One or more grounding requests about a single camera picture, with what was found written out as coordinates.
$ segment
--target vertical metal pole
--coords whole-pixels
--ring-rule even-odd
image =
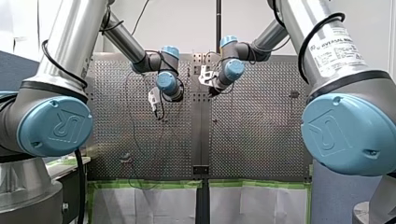
[[[221,0],[216,0],[216,52],[220,53],[221,40]]]

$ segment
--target metal bracket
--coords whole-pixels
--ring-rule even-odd
[[[209,175],[208,165],[196,165],[193,166],[192,171],[195,175]]]
[[[198,78],[199,82],[204,86],[215,87],[215,88],[220,89],[220,87],[218,87],[216,85],[216,82],[214,81],[215,78],[219,75],[219,72],[206,71],[207,69],[208,69],[208,66],[206,66],[206,65],[201,66],[201,75]]]
[[[160,95],[160,90],[158,87],[154,87],[151,89],[151,91],[148,93],[148,101],[151,104],[152,111],[157,110],[157,104],[161,102],[161,95]]]

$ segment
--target green tape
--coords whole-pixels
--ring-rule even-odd
[[[307,186],[308,192],[306,193],[307,199],[306,199],[306,224],[311,224],[311,209],[312,209],[312,184],[305,184]]]
[[[211,188],[232,188],[232,187],[263,187],[273,189],[307,189],[305,183],[277,182],[265,180],[209,180]]]
[[[314,164],[309,165],[309,175],[312,176],[314,174]]]
[[[90,181],[89,186],[95,189],[198,189],[201,181],[153,181],[137,179],[118,179],[112,181]]]
[[[96,189],[198,189],[202,186],[201,181],[152,181],[152,180],[128,180],[118,179],[112,181],[89,181],[88,182],[88,216],[89,224],[92,224],[93,196]],[[262,187],[274,189],[306,189],[306,224],[311,224],[311,192],[310,183],[277,182],[265,180],[209,180],[210,188],[234,188],[234,187]]]
[[[95,188],[92,185],[88,185],[88,224],[92,224],[94,193]]]

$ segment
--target pegboard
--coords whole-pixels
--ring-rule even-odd
[[[312,159],[300,133],[307,87],[296,58],[247,63],[233,91],[214,99],[198,82],[201,59],[181,56],[185,98],[165,103],[166,119],[158,121],[148,102],[156,74],[135,74],[120,54],[94,56],[87,78],[95,118],[89,179],[193,179],[201,164],[208,178],[307,180]]]
[[[191,179],[190,62],[181,60],[178,68],[184,100],[164,104],[161,121],[148,101],[156,73],[134,73],[119,54],[96,55],[90,70],[89,179]]]
[[[312,159],[300,124],[307,94],[294,57],[246,63],[233,91],[212,104],[211,178],[306,181]]]

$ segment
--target blue joint cap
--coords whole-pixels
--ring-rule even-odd
[[[336,173],[376,176],[395,171],[396,126],[370,102],[325,94],[306,107],[303,122],[307,149]]]
[[[161,72],[157,77],[157,87],[165,95],[173,95],[177,89],[177,80],[170,72]]]
[[[175,47],[173,47],[173,46],[164,46],[164,47],[161,49],[161,52],[168,53],[168,54],[174,56],[174,57],[177,58],[177,59],[179,58],[178,48],[175,48]]]
[[[236,81],[244,72],[245,65],[237,59],[231,59],[225,64],[224,75],[231,81]]]
[[[18,143],[26,153],[37,157],[70,154],[91,134],[90,109],[79,99],[52,97],[33,107],[20,122]]]
[[[236,42],[238,39],[234,35],[226,35],[220,40],[220,47],[223,48],[224,46],[228,45],[231,42]]]

